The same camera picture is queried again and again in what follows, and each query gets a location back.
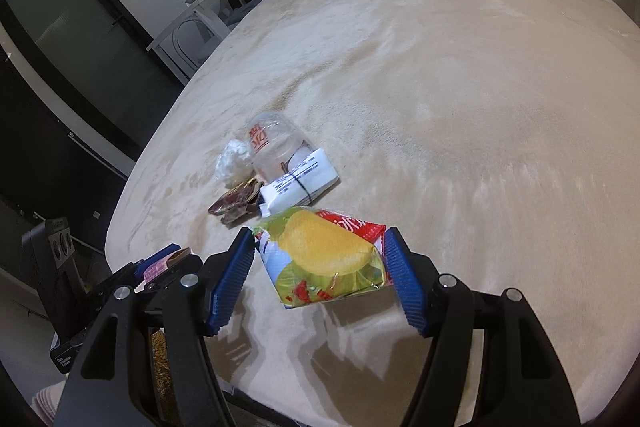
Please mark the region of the pink snack box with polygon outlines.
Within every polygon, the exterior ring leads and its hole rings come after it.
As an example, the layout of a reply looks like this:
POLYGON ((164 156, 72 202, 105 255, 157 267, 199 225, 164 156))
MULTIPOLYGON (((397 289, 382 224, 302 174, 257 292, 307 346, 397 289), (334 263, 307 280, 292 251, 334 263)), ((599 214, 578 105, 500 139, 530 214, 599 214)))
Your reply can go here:
POLYGON ((178 265, 178 263, 183 258, 189 256, 190 254, 192 254, 191 248, 186 247, 178 249, 178 251, 174 251, 173 253, 154 261, 152 265, 150 265, 149 268, 146 268, 143 272, 144 283, 151 283, 152 281, 157 279, 157 277, 167 272, 174 265, 178 265))

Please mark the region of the dark red snack wrapper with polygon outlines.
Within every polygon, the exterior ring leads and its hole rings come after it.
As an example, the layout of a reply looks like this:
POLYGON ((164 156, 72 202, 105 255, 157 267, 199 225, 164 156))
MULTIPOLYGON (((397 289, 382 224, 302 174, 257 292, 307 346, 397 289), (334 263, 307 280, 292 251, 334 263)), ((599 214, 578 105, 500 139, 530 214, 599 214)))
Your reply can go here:
POLYGON ((260 189, 264 182, 257 178, 249 179, 222 194, 207 213, 220 220, 226 227, 242 222, 259 212, 260 189))

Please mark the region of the white tissue ball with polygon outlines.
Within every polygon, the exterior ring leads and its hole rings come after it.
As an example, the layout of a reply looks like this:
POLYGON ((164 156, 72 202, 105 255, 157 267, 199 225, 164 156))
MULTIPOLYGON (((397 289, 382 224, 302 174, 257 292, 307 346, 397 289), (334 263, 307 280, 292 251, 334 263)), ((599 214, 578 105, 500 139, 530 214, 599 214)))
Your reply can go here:
POLYGON ((224 147, 215 166, 215 176, 225 187, 235 187, 253 176, 250 144, 233 139, 224 147))

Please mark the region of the yellow green chip bag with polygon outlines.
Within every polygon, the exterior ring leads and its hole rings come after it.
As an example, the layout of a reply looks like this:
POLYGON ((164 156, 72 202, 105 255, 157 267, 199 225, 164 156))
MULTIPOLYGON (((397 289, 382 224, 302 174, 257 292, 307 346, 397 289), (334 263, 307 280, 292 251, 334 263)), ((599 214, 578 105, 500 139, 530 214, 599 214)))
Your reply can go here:
POLYGON ((333 211, 292 207, 253 229, 255 246, 285 308, 390 286, 386 225, 333 211))

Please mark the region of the blue white tissue packet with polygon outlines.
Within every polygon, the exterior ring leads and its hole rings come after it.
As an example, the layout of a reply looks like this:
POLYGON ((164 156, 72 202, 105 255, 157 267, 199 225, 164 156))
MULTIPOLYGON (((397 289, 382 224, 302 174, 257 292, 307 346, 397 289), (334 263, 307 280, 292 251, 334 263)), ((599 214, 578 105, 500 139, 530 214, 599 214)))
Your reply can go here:
POLYGON ((291 172, 260 188, 260 214, 268 218, 296 206, 311 206, 338 181, 326 151, 318 148, 291 172))

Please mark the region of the clear plastic cup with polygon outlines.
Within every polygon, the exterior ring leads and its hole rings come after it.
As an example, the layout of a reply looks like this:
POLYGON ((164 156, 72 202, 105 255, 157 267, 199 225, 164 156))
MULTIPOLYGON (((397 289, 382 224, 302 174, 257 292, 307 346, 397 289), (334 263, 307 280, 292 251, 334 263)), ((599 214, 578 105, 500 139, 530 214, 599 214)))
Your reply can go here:
POLYGON ((297 167, 314 151, 304 132, 279 112, 265 112, 248 124, 252 164, 267 183, 297 167))

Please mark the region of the white side table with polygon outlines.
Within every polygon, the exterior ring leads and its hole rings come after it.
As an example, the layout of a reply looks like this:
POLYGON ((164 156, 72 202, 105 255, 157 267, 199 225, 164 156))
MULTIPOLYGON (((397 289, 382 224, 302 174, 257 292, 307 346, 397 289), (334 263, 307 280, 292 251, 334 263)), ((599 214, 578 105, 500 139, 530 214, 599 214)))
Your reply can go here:
MULTIPOLYGON (((220 41, 227 38, 231 32, 226 22, 214 10, 216 1, 218 0, 186 0, 186 7, 146 47, 162 60, 182 84, 187 84, 200 66, 196 65, 186 52, 179 49, 179 29, 185 23, 201 23, 220 41)), ((246 5, 245 0, 238 1, 240 5, 246 5)))

